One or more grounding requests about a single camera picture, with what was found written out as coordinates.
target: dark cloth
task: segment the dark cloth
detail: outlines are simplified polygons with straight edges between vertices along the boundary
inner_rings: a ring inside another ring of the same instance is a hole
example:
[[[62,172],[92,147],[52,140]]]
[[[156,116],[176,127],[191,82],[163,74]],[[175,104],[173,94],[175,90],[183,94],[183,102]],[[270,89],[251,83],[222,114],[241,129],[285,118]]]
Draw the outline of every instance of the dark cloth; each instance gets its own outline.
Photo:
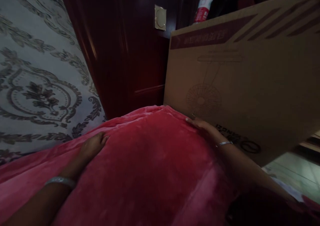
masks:
[[[319,212],[304,203],[286,201],[276,193],[256,187],[240,195],[230,206],[230,225],[320,225]]]

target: pink blanket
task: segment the pink blanket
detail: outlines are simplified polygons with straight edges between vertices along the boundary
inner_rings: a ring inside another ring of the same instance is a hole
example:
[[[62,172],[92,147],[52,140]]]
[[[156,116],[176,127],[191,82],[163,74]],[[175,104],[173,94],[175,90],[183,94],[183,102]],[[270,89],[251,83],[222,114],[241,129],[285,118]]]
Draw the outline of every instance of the pink blanket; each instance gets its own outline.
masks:
[[[110,138],[53,225],[223,225],[234,188],[207,142],[168,106],[138,109],[0,167],[0,223],[100,131]]]

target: cardboard box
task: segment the cardboard box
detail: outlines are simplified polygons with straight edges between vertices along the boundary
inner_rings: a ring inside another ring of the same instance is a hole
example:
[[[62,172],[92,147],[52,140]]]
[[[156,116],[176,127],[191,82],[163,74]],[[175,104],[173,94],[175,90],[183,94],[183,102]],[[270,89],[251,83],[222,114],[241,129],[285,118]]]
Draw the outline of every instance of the cardboard box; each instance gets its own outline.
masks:
[[[164,104],[260,166],[320,129],[319,0],[270,0],[172,32]]]

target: bracelet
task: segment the bracelet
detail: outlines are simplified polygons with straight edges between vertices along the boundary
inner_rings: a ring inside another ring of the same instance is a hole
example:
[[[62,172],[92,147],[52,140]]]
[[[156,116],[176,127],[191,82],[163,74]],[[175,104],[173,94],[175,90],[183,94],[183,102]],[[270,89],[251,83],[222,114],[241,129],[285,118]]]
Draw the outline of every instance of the bracelet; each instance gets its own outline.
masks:
[[[61,183],[69,186],[71,189],[74,189],[76,187],[76,182],[74,182],[71,179],[64,178],[64,177],[53,177],[49,179],[44,185],[50,184],[50,183]]]
[[[222,142],[222,143],[216,145],[216,147],[224,145],[224,144],[233,144],[233,143],[231,141],[226,141],[226,142]]]

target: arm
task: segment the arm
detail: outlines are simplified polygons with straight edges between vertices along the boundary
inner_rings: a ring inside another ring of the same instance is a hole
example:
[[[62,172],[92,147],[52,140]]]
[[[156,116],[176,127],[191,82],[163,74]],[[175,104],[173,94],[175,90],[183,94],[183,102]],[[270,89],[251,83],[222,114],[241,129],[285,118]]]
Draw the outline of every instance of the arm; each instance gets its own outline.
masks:
[[[107,139],[108,136],[104,136],[104,132],[87,139],[80,153],[61,171],[59,176],[76,181],[87,164],[104,147]],[[69,186],[61,183],[47,184],[15,212],[3,226],[50,225],[71,191]]]
[[[196,118],[195,120],[191,120],[187,118],[186,121],[198,129],[206,131],[216,145],[229,141],[215,127],[201,119]],[[295,202],[291,195],[274,182],[255,162],[235,145],[224,144],[217,148],[215,147],[215,149],[219,152],[219,156],[228,174],[242,193],[249,191],[254,186],[261,186],[277,193],[286,200]]]

